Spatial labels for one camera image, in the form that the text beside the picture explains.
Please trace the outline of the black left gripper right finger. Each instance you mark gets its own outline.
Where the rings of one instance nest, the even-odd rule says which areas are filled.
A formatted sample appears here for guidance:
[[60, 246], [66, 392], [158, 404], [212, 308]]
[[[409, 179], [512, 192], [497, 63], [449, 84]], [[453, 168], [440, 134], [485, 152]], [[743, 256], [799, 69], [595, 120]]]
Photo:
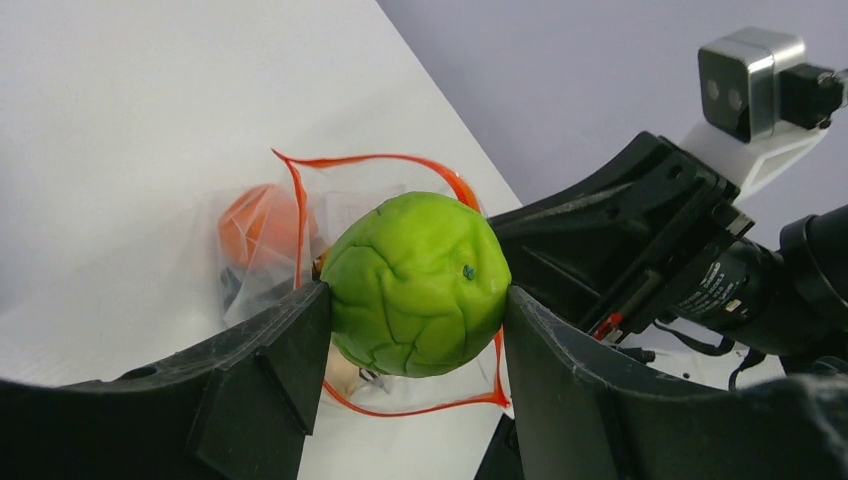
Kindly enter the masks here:
[[648, 367], [511, 287], [504, 335], [528, 479], [843, 479], [847, 380], [734, 391]]

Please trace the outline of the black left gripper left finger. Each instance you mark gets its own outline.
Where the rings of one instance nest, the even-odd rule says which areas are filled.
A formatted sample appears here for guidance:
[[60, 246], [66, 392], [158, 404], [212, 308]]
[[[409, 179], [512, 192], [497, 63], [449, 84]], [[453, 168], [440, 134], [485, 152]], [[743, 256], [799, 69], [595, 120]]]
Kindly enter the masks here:
[[312, 283], [111, 382], [1, 384], [5, 479], [294, 479], [315, 426], [330, 295]]

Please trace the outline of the orange fruit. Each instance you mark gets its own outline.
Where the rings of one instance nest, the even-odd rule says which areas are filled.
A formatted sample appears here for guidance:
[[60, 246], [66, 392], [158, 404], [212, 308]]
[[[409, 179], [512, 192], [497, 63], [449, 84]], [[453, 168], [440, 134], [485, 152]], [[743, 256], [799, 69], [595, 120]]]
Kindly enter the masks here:
[[276, 184], [246, 190], [219, 217], [218, 243], [232, 264], [244, 269], [292, 266], [300, 243], [299, 207]]

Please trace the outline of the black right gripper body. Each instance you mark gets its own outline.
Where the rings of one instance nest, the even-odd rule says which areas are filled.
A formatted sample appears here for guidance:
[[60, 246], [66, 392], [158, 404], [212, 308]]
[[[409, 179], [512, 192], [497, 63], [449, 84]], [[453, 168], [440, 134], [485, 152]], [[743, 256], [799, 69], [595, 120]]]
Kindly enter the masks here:
[[[491, 224], [512, 287], [622, 354], [624, 336], [670, 315], [758, 354], [798, 352], [803, 302], [781, 259], [745, 239], [752, 223], [733, 204], [737, 192], [643, 132], [587, 179]], [[493, 442], [485, 463], [510, 454], [524, 475], [516, 422], [512, 444]]]

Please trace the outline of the green custard apple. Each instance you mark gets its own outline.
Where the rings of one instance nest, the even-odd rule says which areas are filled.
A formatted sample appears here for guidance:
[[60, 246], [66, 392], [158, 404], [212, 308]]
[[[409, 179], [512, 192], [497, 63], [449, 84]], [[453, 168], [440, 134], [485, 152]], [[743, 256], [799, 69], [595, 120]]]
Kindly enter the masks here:
[[511, 272], [486, 217], [431, 192], [393, 197], [329, 249], [332, 341], [382, 375], [444, 375], [474, 360], [505, 315]]

